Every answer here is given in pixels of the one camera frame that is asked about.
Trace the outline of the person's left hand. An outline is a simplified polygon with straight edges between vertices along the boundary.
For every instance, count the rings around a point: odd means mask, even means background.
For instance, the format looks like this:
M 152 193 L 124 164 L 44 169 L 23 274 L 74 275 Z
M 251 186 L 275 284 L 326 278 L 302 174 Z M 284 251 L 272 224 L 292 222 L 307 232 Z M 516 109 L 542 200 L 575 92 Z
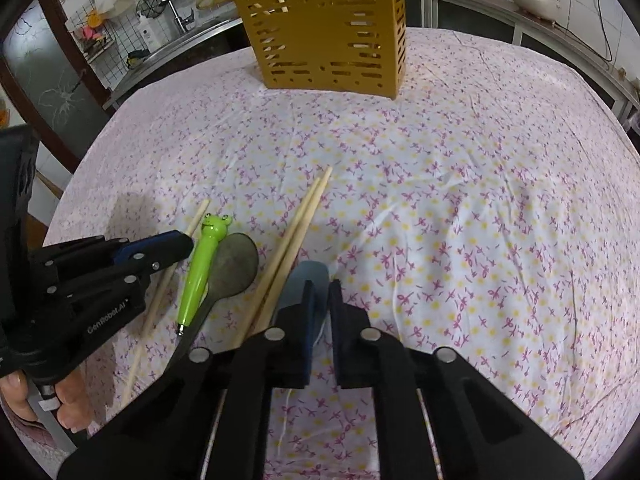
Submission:
M 22 372 L 18 370 L 1 378 L 1 395 L 6 406 L 18 418 L 28 422 L 38 420 L 29 403 L 29 385 Z M 73 434 L 87 429 L 93 421 L 85 379 L 79 368 L 56 384 L 54 393 L 46 393 L 38 406 L 43 411 L 47 408 L 54 411 L 60 425 Z

